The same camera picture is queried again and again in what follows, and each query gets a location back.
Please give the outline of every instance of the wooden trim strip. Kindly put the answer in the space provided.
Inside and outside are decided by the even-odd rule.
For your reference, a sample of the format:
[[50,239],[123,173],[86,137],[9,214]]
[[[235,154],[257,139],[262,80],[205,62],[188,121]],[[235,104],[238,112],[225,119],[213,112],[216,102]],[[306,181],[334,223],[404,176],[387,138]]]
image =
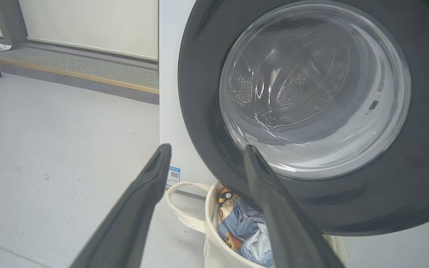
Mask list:
[[24,67],[24,68],[32,68],[34,70],[39,70],[39,71],[47,71],[48,73],[56,73],[56,74],[61,74],[61,75],[72,76],[72,77],[86,79],[86,80],[95,81],[95,82],[99,82],[99,83],[106,83],[109,85],[125,87],[125,88],[134,89],[134,90],[140,90],[140,91],[153,93],[153,94],[157,94],[157,95],[160,94],[160,90],[155,89],[155,88],[145,87],[145,86],[141,86],[141,85],[135,85],[135,84],[131,84],[131,83],[120,82],[120,81],[102,78],[102,77],[98,77],[98,76],[93,76],[93,75],[89,75],[89,74],[85,74],[85,73],[75,73],[73,71],[61,70],[59,68],[38,66],[37,64],[25,63],[22,61],[12,61],[12,60],[6,60],[6,59],[0,59],[0,63],[10,64],[12,66],[20,66],[20,67]]

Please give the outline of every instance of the canvas bag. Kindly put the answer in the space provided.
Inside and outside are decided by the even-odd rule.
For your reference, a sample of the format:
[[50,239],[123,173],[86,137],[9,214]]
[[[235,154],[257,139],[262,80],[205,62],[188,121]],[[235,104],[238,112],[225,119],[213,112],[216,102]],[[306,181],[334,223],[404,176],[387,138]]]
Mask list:
[[[172,194],[180,187],[193,185],[207,192],[204,204],[204,220],[200,220],[177,209],[172,204]],[[218,234],[218,226],[213,225],[213,217],[218,213],[215,211],[219,193],[224,188],[221,183],[213,185],[191,182],[179,182],[171,186],[165,193],[168,205],[173,209],[175,215],[188,227],[205,235],[203,255],[205,268],[265,268],[257,263],[248,261],[243,256],[232,251]],[[340,261],[346,263],[344,244],[340,236],[325,236],[325,240],[332,247]]]

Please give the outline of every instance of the washing machine door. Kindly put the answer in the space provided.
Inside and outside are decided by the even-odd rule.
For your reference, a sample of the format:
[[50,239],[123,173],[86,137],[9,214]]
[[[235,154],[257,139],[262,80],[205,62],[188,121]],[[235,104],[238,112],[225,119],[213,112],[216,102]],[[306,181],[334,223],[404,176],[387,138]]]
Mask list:
[[198,0],[182,40],[187,130],[255,205],[254,145],[325,233],[429,221],[429,3]]

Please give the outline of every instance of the floor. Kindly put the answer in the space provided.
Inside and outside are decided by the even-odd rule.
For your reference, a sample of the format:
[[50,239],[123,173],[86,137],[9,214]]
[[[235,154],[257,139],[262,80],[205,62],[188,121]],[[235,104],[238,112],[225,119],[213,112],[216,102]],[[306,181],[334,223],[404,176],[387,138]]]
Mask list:
[[[0,78],[0,267],[66,268],[158,146],[158,105]],[[200,217],[202,200],[175,195]],[[203,234],[164,200],[142,267],[202,267]]]

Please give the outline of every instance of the washing machine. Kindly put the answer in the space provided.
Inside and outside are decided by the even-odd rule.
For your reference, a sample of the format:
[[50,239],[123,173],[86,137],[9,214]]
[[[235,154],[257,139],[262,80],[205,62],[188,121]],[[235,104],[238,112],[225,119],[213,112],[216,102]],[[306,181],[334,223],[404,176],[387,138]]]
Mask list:
[[348,267],[429,265],[429,0],[160,0],[159,44],[167,186],[255,207],[250,144]]

